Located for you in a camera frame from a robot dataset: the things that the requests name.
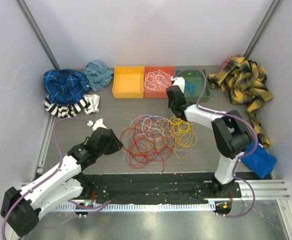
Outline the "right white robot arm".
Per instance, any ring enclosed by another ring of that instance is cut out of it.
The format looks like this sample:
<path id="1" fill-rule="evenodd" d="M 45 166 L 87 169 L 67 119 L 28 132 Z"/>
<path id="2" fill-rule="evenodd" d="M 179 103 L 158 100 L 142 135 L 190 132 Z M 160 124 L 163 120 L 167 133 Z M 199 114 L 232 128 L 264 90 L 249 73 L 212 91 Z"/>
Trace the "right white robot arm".
<path id="1" fill-rule="evenodd" d="M 212 130 L 220 159 L 212 177 L 211 190 L 216 197 L 224 197 L 235 182 L 240 158 L 253 142 L 248 126 L 237 110 L 214 111 L 187 102 L 177 85 L 168 87 L 166 94 L 168 107 L 177 118 Z"/>

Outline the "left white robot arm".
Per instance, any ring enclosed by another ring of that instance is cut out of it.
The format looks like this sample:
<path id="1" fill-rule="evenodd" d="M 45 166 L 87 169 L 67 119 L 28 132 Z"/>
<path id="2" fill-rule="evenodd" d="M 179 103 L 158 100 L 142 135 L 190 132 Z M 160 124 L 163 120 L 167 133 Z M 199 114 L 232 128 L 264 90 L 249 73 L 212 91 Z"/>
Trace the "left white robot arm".
<path id="1" fill-rule="evenodd" d="M 83 170 L 95 164 L 99 157 L 116 153 L 122 147 L 112 129 L 98 127 L 48 172 L 21 189 L 9 188 L 4 193 L 0 211 L 2 239 L 6 239 L 7 225 L 23 237 L 58 205 L 77 197 L 88 199 L 95 186 Z"/>

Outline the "orange plastic bin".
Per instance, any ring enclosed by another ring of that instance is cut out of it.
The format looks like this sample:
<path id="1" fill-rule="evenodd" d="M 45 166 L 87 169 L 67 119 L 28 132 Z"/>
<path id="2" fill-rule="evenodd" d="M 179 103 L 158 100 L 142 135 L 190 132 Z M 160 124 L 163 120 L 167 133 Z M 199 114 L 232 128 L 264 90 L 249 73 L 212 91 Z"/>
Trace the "orange plastic bin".
<path id="1" fill-rule="evenodd" d="M 166 89 L 172 85 L 174 66 L 146 66 L 144 68 L 144 97 L 166 99 Z"/>

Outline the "black white striped cloth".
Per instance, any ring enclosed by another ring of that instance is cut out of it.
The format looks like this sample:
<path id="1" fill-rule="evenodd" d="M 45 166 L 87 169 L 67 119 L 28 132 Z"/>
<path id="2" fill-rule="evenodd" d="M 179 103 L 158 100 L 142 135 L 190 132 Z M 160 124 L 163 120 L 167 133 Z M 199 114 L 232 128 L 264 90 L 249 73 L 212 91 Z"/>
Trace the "black white striped cloth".
<path id="1" fill-rule="evenodd" d="M 98 113 L 100 111 L 99 104 L 100 96 L 97 94 L 85 94 L 79 102 L 66 106 L 51 103 L 49 100 L 49 95 L 47 95 L 44 102 L 44 108 L 52 116 L 60 119 L 66 119 L 74 118 L 82 111 L 84 111 L 86 115 Z"/>

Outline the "yellow plastic bin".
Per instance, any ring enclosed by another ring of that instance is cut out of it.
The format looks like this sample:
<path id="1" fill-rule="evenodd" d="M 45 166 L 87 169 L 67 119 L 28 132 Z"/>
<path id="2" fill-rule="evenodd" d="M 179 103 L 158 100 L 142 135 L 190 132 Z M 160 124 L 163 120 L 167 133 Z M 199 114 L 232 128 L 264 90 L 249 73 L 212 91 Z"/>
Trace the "yellow plastic bin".
<path id="1" fill-rule="evenodd" d="M 144 66 L 116 66 L 112 93 L 115 99 L 142 99 L 144 97 Z"/>

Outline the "light blue cloth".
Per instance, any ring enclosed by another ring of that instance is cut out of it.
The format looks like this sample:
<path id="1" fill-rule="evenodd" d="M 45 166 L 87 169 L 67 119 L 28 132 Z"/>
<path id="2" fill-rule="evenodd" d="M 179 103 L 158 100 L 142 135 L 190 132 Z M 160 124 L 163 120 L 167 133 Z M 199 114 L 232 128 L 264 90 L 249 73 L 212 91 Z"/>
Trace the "light blue cloth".
<path id="1" fill-rule="evenodd" d="M 84 74 L 88 79 L 90 88 L 94 92 L 97 92 L 110 84 L 114 76 L 114 71 L 103 66 L 99 60 L 94 60 L 86 65 Z"/>

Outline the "pink cloth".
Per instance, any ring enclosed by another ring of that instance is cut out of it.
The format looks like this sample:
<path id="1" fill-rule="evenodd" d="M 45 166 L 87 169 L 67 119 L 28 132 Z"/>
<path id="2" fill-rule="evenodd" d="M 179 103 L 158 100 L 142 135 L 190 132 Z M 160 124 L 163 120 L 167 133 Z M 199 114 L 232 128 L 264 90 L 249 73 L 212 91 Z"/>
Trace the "pink cloth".
<path id="1" fill-rule="evenodd" d="M 222 64 L 221 68 L 220 68 L 220 72 L 226 68 L 227 66 L 231 66 L 231 67 L 235 67 L 236 65 L 238 65 L 237 60 L 238 58 L 241 57 L 240 54 L 236 54 L 234 56 L 228 57 Z"/>

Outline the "blue plaid shirt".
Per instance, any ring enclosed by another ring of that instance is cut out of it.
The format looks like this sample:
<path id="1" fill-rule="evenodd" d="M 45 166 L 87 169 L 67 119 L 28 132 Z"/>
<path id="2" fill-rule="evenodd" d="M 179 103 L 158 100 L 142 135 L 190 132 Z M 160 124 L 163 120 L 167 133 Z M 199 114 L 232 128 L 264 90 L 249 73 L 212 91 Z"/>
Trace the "blue plaid shirt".
<path id="1" fill-rule="evenodd" d="M 86 75 L 73 69 L 52 69 L 43 76 L 44 89 L 53 104 L 62 106 L 78 103 L 90 90 Z"/>

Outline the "yellow plaid shirt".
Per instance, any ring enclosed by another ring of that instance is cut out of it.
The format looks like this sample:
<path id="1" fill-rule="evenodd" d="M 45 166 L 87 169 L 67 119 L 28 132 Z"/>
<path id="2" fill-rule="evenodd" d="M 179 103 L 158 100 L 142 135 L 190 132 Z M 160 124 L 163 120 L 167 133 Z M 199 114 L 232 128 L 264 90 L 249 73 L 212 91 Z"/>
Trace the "yellow plaid shirt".
<path id="1" fill-rule="evenodd" d="M 208 85 L 212 89 L 227 91 L 231 104 L 246 106 L 246 112 L 258 140 L 268 148 L 271 142 L 257 118 L 258 109 L 274 98 L 266 87 L 265 69 L 244 56 L 239 57 L 237 63 L 235 67 L 227 66 L 219 73 L 209 74 Z"/>

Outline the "bright blue cloth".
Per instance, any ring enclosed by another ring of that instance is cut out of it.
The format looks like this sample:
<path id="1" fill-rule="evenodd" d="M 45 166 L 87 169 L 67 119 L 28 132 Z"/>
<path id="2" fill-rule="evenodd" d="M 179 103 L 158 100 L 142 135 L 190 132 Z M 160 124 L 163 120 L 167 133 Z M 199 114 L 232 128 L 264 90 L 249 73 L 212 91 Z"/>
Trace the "bright blue cloth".
<path id="1" fill-rule="evenodd" d="M 255 151 L 251 155 L 243 157 L 241 162 L 258 177 L 264 179 L 267 175 L 272 173 L 277 159 L 269 154 L 259 141 Z"/>

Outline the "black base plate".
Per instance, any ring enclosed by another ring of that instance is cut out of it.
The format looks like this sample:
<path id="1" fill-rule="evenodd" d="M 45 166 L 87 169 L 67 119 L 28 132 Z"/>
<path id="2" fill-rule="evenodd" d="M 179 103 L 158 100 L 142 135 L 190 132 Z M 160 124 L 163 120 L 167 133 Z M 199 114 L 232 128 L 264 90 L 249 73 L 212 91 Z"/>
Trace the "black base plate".
<path id="1" fill-rule="evenodd" d="M 209 199 L 239 199 L 239 183 L 219 186 L 212 173 L 87 174 L 75 200 L 119 205 L 205 204 Z"/>

